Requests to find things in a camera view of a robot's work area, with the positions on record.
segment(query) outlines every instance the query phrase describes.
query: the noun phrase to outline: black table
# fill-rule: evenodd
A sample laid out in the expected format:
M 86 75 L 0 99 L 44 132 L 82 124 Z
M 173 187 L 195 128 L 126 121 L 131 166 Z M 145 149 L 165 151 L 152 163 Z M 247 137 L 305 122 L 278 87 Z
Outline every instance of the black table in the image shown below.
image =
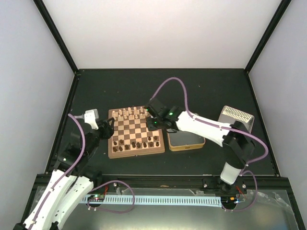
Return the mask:
M 158 86 L 167 78 L 182 79 L 188 91 L 190 111 L 217 120 L 225 105 L 255 116 L 252 134 L 268 143 L 259 108 L 255 101 L 249 76 L 243 69 L 98 69 L 81 70 L 73 96 L 71 113 L 81 115 L 98 109 L 101 119 L 108 110 L 146 104 Z M 168 106 L 184 107 L 183 91 L 177 81 L 169 82 L 157 98 Z M 85 132 L 88 124 L 82 123 Z M 60 142 L 63 151 L 72 134 L 79 135 L 76 125 L 68 119 Z M 139 157 L 109 159 L 107 140 L 102 140 L 90 165 L 105 175 L 219 175 L 225 159 L 223 149 L 207 141 L 202 149 L 172 152 L 164 133 L 165 153 Z M 264 149 L 257 144 L 253 157 Z M 274 156 L 249 166 L 256 175 L 276 175 Z

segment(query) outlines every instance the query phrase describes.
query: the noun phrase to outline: purple cable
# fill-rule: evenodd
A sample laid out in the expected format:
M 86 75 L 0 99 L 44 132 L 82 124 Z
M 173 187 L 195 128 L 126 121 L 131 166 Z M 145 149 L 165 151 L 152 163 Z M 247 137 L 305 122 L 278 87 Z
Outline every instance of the purple cable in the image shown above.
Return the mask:
M 124 213 L 130 212 L 131 210 L 133 210 L 133 208 L 134 208 L 134 203 L 135 203 L 135 195 L 134 195 L 134 192 L 133 192 L 132 188 L 131 188 L 128 184 L 126 184 L 125 182 L 123 182 L 123 181 L 113 180 L 113 181 L 106 182 L 106 183 L 104 183 L 104 184 L 102 184 L 102 185 L 100 185 L 100 186 L 98 186 L 98 187 L 92 189 L 91 192 L 93 192 L 93 191 L 95 191 L 95 190 L 97 190 L 97 189 L 99 189 L 99 188 L 101 188 L 101 187 L 104 187 L 104 186 L 106 186 L 106 185 L 108 185 L 108 184 L 111 184 L 111 183 L 121 183 L 121 184 L 125 185 L 125 186 L 131 191 L 131 193 L 132 193 L 132 205 L 131 205 L 131 207 L 130 207 L 129 209 L 125 210 L 125 211 L 114 211 L 114 210 L 110 210 L 110 209 L 106 209 L 106 208 L 96 208 L 96 209 L 97 209 L 97 210 L 101 210 L 101 211 L 106 211 L 106 212 L 117 213 L 117 214 L 124 214 Z M 93 208 L 93 207 L 90 207 L 90 202 L 91 202 L 91 201 L 93 201 L 93 200 L 89 200 L 89 201 L 87 202 L 87 206 L 88 206 L 89 208 Z
M 246 170 L 245 172 L 242 173 L 242 175 L 246 174 L 246 173 L 250 173 L 252 175 L 252 177 L 254 178 L 254 182 L 255 182 L 255 198 L 253 200 L 253 202 L 251 202 L 247 207 L 243 208 L 243 209 L 239 209 L 239 210 L 230 210 L 230 209 L 226 209 L 224 207 L 224 205 L 222 205 L 222 208 L 225 210 L 225 211 L 231 211 L 231 212 L 241 212 L 241 211 L 245 211 L 249 208 L 251 208 L 255 203 L 256 203 L 256 200 L 257 200 L 257 195 L 258 195 L 258 185 L 257 185 L 257 180 L 256 180 L 256 177 L 255 175 L 250 171 L 250 170 Z
M 77 163 L 80 161 L 80 159 L 81 159 L 81 157 L 82 157 L 82 155 L 83 155 L 83 153 L 84 153 L 84 150 L 85 150 L 85 136 L 84 136 L 83 129 L 82 129 L 80 123 L 77 121 L 77 119 L 76 119 L 73 115 L 68 114 L 68 116 L 76 123 L 76 125 L 78 126 L 78 128 L 79 128 L 79 130 L 80 130 L 81 137 L 82 137 L 82 148 L 81 148 L 81 152 L 80 152 L 80 154 L 79 154 L 77 160 L 74 162 L 74 164 L 72 164 L 71 167 L 70 167 L 68 170 L 66 170 L 66 172 L 65 172 L 57 181 L 55 181 L 55 183 L 52 185 L 51 189 L 54 189 L 55 186 L 60 182 L 60 180 L 61 180 L 64 176 L 66 176 L 71 170 L 73 170 L 73 168 L 74 168 L 74 167 L 77 165 Z M 49 192 L 46 194 L 46 196 L 44 197 L 42 203 L 41 203 L 40 206 L 38 207 L 37 212 L 35 213 L 34 218 L 33 218 L 33 221 L 34 221 L 34 222 L 36 221 L 36 219 L 37 219 L 37 217 L 38 217 L 40 211 L 42 210 L 44 203 L 45 203 L 46 200 L 48 199 L 50 193 L 51 193 L 51 192 L 49 191 Z M 32 227 L 33 227 L 33 225 L 34 225 L 34 224 L 31 224 L 28 230 L 31 230 Z
M 171 78 L 169 78 L 169 79 L 166 79 L 166 80 L 158 87 L 158 89 L 157 89 L 156 92 L 153 94 L 153 96 L 151 97 L 151 99 L 153 99 L 153 98 L 158 94 L 158 92 L 160 91 L 160 89 L 161 89 L 167 82 L 169 82 L 169 81 L 171 81 L 171 80 L 177 80 L 177 81 L 179 81 L 179 83 L 181 84 L 182 89 L 183 89 L 183 93 L 184 93 L 184 105 L 185 105 L 186 111 L 187 111 L 188 115 L 189 115 L 191 118 L 193 118 L 193 114 L 190 112 L 189 106 L 188 106 L 188 93 L 187 93 L 186 86 L 184 85 L 183 81 L 182 81 L 181 79 L 179 79 L 179 78 L 171 77 Z M 264 154 L 263 154 L 262 156 L 260 156 L 260 157 L 257 157 L 257 158 L 254 158 L 254 159 L 252 159 L 252 160 L 247 161 L 247 162 L 246 162 L 246 165 L 248 165 L 248 164 L 250 164 L 250 163 L 253 163 L 253 162 L 256 162 L 256 161 L 262 160 L 262 159 L 265 158 L 265 157 L 268 155 L 268 153 L 269 153 L 269 149 L 268 149 L 268 147 L 266 146 L 266 144 L 265 144 L 262 140 L 260 140 L 258 137 L 254 136 L 254 135 L 252 135 L 252 134 L 250 134 L 250 133 L 247 133 L 247 132 L 244 132 L 244 131 L 241 131 L 241 130 L 238 130 L 238 129 L 234 129 L 234 128 L 229 128 L 229 127 L 224 127 L 224 126 L 220 127 L 220 126 L 218 126 L 218 125 L 215 125 L 215 124 L 212 124 L 212 123 L 210 123 L 210 122 L 201 120 L 201 119 L 199 119 L 199 118 L 195 118 L 195 120 L 196 120 L 196 121 L 199 121 L 199 122 L 202 122 L 202 123 L 204 123 L 204 124 L 207 124 L 207 125 L 216 127 L 216 128 L 226 129 L 226 130 L 229 130 L 229 131 L 232 131 L 232 132 L 236 132 L 236 133 L 243 134 L 243 135 L 245 135 L 245 136 L 247 136 L 247 137 L 249 137 L 249 138 L 252 138 L 252 139 L 254 139 L 255 141 L 259 142 L 259 143 L 264 147 Z

